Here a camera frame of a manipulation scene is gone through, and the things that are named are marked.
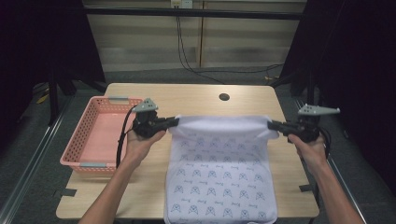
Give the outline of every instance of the printed fabric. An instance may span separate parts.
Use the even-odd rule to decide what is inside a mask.
[[[167,224],[274,223],[276,197],[266,116],[178,116],[169,130]]]

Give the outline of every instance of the human arm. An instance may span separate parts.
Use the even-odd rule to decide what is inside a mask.
[[[326,161],[323,137],[308,144],[294,134],[288,138],[297,147],[297,153],[304,158],[308,171],[318,183],[330,223],[363,223]]]
[[[124,159],[79,223],[113,223],[132,173],[164,135],[165,131],[161,131],[149,139],[140,139],[134,132],[128,132]]]

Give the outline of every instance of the light wood tabletop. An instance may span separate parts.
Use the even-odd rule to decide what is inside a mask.
[[[222,93],[228,101],[220,100]],[[159,107],[159,117],[176,115],[268,115],[284,121],[276,93],[271,87],[192,84],[110,84],[107,96],[151,98]],[[165,177],[171,148],[170,133],[157,142],[135,170],[121,200],[117,217],[162,219]],[[280,135],[268,142],[268,154],[274,180],[279,217],[316,217],[318,206],[312,191],[301,192],[308,184],[294,145]],[[63,196],[57,208],[59,218],[81,218],[100,194],[110,175],[73,172],[67,189],[76,189],[74,197]]]

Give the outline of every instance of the wall outlet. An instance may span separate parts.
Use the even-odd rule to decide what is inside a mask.
[[[192,0],[181,0],[182,8],[192,8]]]
[[[181,0],[171,0],[171,8],[181,8]]]

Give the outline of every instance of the cartoon animal pattern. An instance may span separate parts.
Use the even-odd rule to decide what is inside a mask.
[[[173,158],[177,168],[167,180],[168,216],[186,223],[265,221],[266,208],[276,206],[266,200],[274,193],[266,140],[186,135],[188,140],[173,142],[182,152]]]

